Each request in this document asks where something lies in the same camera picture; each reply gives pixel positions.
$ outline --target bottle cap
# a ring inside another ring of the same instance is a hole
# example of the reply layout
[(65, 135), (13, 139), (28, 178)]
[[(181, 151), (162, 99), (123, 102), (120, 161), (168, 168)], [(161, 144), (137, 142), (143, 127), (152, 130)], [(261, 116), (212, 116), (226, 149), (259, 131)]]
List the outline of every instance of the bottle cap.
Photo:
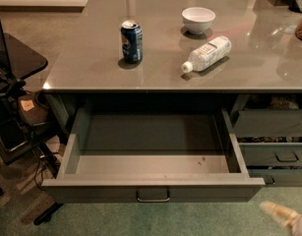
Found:
[(181, 66), (181, 70), (184, 72), (184, 73), (189, 73), (193, 70), (193, 66), (192, 66), (192, 63), (190, 61), (187, 61), (185, 63), (183, 63), (183, 65)]

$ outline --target white bowl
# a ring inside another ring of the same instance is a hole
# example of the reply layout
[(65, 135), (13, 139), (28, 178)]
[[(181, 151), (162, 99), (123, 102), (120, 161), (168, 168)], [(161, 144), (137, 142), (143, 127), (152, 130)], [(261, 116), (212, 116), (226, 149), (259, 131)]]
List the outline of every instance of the white bowl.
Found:
[(206, 8), (192, 7), (182, 12), (182, 18), (190, 33), (201, 34), (211, 26), (215, 13)]

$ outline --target floor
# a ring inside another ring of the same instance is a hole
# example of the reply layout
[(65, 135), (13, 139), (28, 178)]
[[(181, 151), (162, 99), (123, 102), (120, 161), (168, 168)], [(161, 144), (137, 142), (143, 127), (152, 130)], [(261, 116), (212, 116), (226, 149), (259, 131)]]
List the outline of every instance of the floor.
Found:
[[(40, 89), (79, 15), (0, 12), (4, 31), (48, 59), (48, 67), (27, 80), (27, 89)], [(62, 152), (56, 141), (50, 146)], [(260, 202), (280, 203), (302, 213), (302, 188), (265, 187), (248, 203), (67, 204), (52, 215), (51, 221), (35, 226), (34, 218), (53, 203), (33, 180), (37, 166), (33, 154), (9, 166), (0, 158), (0, 187), (4, 190), (0, 198), (0, 236), (280, 236), (288, 233), (260, 211)], [(40, 174), (36, 180), (41, 181)]]

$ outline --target closed drawer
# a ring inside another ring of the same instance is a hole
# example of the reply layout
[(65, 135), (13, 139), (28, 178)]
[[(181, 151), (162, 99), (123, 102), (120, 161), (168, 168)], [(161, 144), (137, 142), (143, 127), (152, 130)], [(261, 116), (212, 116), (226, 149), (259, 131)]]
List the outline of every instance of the closed drawer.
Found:
[(268, 167), (267, 169), (249, 169), (253, 177), (262, 177), (267, 186), (302, 186), (302, 167), (279, 167), (277, 169)]
[(238, 138), (302, 137), (302, 109), (239, 111), (234, 130)]
[(250, 178), (229, 117), (135, 108), (101, 112), (89, 99), (75, 120), (56, 179), (59, 203), (247, 201)]
[(302, 166), (302, 143), (239, 145), (247, 165)]

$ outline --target desktop surface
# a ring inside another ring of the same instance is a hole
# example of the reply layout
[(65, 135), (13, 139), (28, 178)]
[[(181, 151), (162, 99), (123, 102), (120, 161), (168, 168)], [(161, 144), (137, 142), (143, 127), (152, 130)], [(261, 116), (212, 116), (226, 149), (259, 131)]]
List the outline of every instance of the desktop surface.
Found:
[[(187, 32), (189, 7), (215, 12), (201, 35)], [(144, 58), (123, 61), (120, 28), (136, 20)], [(201, 91), (302, 92), (300, 14), (266, 0), (89, 0), (43, 88), (49, 92)], [(229, 55), (200, 73), (183, 74), (192, 50), (224, 35)]]

